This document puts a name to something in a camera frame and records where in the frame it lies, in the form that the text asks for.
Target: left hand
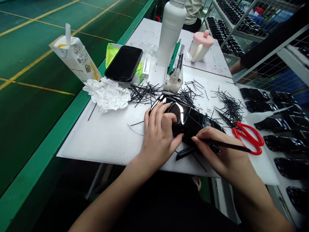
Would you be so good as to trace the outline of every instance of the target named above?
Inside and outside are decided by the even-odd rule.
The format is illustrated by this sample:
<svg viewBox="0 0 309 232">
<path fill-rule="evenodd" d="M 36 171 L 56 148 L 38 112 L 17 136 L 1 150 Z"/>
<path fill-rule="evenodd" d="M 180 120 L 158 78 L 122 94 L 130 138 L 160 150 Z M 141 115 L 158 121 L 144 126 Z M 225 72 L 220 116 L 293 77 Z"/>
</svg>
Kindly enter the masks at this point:
<svg viewBox="0 0 309 232">
<path fill-rule="evenodd" d="M 177 122 L 177 118 L 173 113 L 164 113 L 169 107 L 169 103 L 163 105 L 160 102 L 150 116 L 150 108 L 145 112 L 144 140 L 137 158 L 152 174 L 165 164 L 182 141 L 183 134 L 173 140 L 172 123 Z"/>
</svg>

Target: pen holder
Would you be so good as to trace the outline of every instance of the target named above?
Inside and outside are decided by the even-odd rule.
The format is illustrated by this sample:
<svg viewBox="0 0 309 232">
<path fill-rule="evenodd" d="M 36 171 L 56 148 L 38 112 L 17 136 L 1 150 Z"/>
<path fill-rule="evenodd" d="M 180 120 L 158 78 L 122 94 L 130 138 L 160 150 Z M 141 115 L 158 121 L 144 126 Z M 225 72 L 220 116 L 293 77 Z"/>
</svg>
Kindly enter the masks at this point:
<svg viewBox="0 0 309 232">
<path fill-rule="evenodd" d="M 175 64 L 178 63 L 179 56 L 176 58 Z M 176 67 L 173 67 L 174 72 L 169 75 L 166 74 L 166 78 L 164 80 L 163 90 L 170 90 L 174 93 L 178 92 L 183 85 L 183 66 L 181 65 L 180 70 L 177 70 Z"/>
</svg>

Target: phone screen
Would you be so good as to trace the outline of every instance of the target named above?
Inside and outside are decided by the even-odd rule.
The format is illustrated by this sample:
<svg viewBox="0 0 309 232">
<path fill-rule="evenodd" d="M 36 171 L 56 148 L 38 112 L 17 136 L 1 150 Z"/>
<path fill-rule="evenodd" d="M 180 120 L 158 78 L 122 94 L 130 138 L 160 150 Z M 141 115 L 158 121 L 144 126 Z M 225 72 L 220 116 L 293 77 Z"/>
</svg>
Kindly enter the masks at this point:
<svg viewBox="0 0 309 232">
<path fill-rule="evenodd" d="M 105 71 L 105 76 L 115 81 L 130 82 L 141 60 L 143 50 L 122 46 Z"/>
</svg>

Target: red scissors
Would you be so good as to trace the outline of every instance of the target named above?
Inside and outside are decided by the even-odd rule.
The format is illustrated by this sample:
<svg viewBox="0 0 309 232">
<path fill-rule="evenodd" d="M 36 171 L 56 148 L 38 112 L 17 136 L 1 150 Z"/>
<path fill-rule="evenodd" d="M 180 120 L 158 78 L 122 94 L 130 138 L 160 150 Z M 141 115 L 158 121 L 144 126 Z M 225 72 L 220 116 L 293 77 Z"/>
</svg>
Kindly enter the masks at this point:
<svg viewBox="0 0 309 232">
<path fill-rule="evenodd" d="M 232 122 L 230 119 L 228 119 L 222 113 L 220 113 L 218 110 L 216 110 L 216 111 L 221 116 L 221 118 L 232 128 L 232 132 L 237 139 L 239 139 L 241 141 L 241 139 L 240 139 L 240 136 L 241 136 L 244 139 L 248 140 L 256 148 L 257 151 L 256 152 L 251 151 L 250 154 L 252 154 L 252 155 L 262 154 L 261 146 L 264 146 L 264 140 L 262 139 L 261 135 L 257 132 L 256 129 L 254 129 L 253 127 L 248 126 L 246 124 L 237 122 L 237 121 Z M 248 131 L 246 131 L 245 127 L 250 129 L 256 135 L 257 140 L 252 135 L 250 135 L 248 133 Z"/>
</svg>

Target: pen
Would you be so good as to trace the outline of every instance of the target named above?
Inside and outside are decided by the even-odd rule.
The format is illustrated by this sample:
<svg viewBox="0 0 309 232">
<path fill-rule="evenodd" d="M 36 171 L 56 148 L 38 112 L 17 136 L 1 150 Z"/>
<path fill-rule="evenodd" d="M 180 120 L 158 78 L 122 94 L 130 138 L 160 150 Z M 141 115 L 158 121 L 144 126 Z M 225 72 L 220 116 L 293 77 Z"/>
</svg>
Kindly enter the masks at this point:
<svg viewBox="0 0 309 232">
<path fill-rule="evenodd" d="M 174 49 L 174 52 L 173 52 L 173 55 L 172 55 L 172 58 L 171 58 L 171 62 L 170 62 L 170 65 L 167 69 L 167 74 L 169 74 L 169 75 L 172 73 L 172 70 L 173 70 L 176 55 L 177 55 L 177 52 L 178 52 L 178 49 L 179 49 L 179 46 L 180 46 L 180 41 L 181 41 L 181 39 L 175 45 L 175 49 Z"/>
<path fill-rule="evenodd" d="M 230 143 L 224 143 L 216 140 L 211 140 L 211 139 L 200 139 L 205 143 L 211 143 L 213 145 L 221 146 L 221 147 L 226 147 L 226 148 L 232 148 L 234 150 L 239 150 L 239 151 L 244 151 L 244 152 L 251 152 L 249 148 L 243 147 L 243 146 L 238 146 Z"/>
<path fill-rule="evenodd" d="M 183 64 L 183 52 L 184 52 L 184 45 L 181 45 L 180 48 L 180 53 L 179 53 L 179 60 L 178 60 L 178 64 L 177 64 L 177 68 L 181 69 L 181 66 Z"/>
</svg>

